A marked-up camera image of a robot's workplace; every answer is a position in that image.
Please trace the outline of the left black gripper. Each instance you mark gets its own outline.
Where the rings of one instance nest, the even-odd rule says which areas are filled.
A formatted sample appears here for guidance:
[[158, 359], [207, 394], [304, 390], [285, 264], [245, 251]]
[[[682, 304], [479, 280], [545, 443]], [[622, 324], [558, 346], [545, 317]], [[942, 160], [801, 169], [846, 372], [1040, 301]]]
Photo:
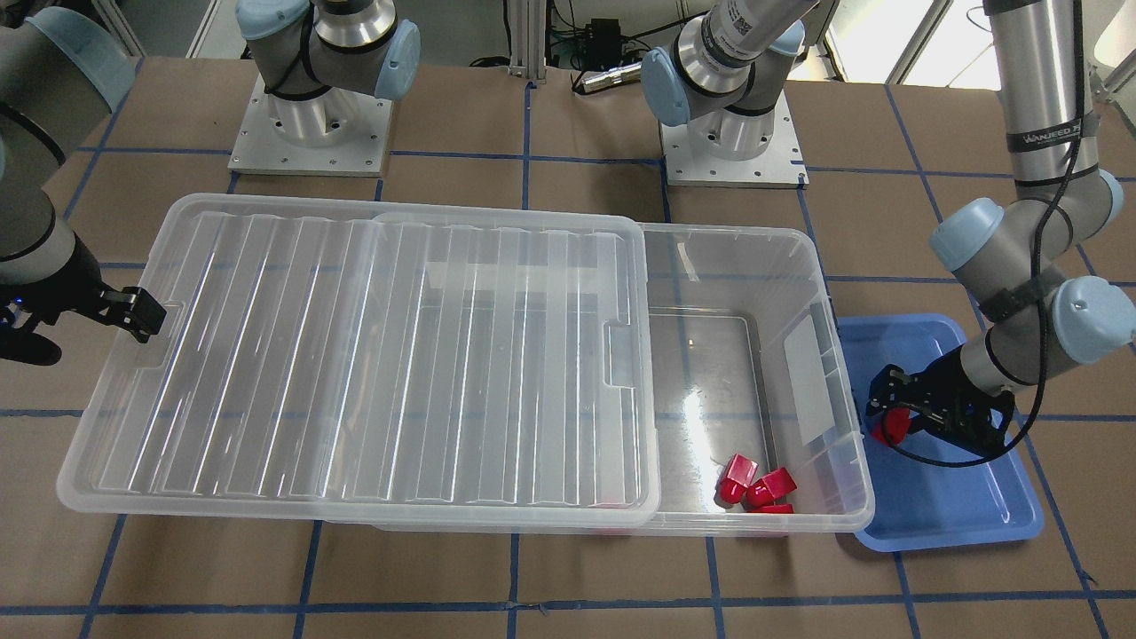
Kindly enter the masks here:
[[[962, 367], [961, 349], [945, 352], [927, 368], [909, 374], [896, 365], [885, 365], [870, 381], [864, 401], [864, 428], [870, 418], [892, 407], [910, 408], [913, 432], [925, 432], [942, 442], [974, 454], [975, 460], [999, 460], [1014, 450], [1017, 438], [1009, 439], [1014, 417], [1014, 395], [1003, 390], [991, 396], [974, 385]], [[910, 453], [902, 443], [888, 446], [909, 460], [929, 460]]]

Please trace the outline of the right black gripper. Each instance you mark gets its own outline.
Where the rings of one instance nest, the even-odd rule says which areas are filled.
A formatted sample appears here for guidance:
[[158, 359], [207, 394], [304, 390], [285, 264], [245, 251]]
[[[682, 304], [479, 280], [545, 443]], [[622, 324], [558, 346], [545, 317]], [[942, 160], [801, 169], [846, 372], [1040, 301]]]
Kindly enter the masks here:
[[145, 288], [107, 287], [97, 258], [73, 233], [55, 233], [33, 252], [3, 262], [3, 360], [55, 365], [59, 345], [37, 335], [64, 312], [120, 327], [137, 343], [159, 335], [166, 308]]

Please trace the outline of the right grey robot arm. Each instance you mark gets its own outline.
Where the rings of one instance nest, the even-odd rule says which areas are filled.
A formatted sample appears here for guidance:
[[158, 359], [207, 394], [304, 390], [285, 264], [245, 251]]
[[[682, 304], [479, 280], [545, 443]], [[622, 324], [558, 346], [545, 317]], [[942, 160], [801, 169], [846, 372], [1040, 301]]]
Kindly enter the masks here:
[[[229, 161], [245, 174], [377, 174], [389, 116], [414, 86], [421, 30], [392, 1], [240, 1], [241, 36], [258, 67]], [[3, 359], [51, 367], [37, 335], [73, 312], [158, 335], [162, 304], [145, 288], [105, 283], [100, 264], [43, 186], [122, 105], [135, 65], [81, 13], [49, 5], [3, 28]]]

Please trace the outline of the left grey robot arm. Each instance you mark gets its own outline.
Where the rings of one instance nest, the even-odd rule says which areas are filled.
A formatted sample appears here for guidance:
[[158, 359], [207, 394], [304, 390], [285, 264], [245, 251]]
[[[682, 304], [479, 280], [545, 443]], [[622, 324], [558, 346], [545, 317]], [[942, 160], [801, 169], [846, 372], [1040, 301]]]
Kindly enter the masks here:
[[[721, 1], [687, 20], [669, 47], [644, 53], [645, 100], [662, 125], [707, 114], [762, 118], [803, 44], [811, 1]], [[1014, 395], [1034, 388], [1025, 437], [1049, 381], [1088, 367], [1133, 341], [1133, 302], [1097, 276], [1068, 279], [1056, 259], [1102, 232], [1124, 209], [1124, 186], [1101, 171], [1099, 117], [1083, 44], [1079, 1], [985, 1], [999, 60], [999, 101], [1014, 202], [974, 200], [933, 231], [932, 250], [974, 296], [989, 322], [926, 370], [888, 365], [864, 401], [870, 433], [894, 453], [925, 432], [997, 460], [1018, 445], [1006, 435]]]

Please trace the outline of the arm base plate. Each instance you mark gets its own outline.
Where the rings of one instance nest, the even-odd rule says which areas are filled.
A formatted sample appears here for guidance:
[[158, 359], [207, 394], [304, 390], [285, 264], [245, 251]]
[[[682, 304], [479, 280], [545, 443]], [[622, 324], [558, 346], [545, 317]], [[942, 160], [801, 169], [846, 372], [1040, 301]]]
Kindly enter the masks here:
[[381, 179], [395, 103], [342, 89], [307, 101], [264, 92], [257, 77], [228, 169], [277, 177]]
[[676, 127], [659, 125], [667, 179], [678, 186], [804, 189], [807, 161], [784, 93], [771, 113], [718, 110]]

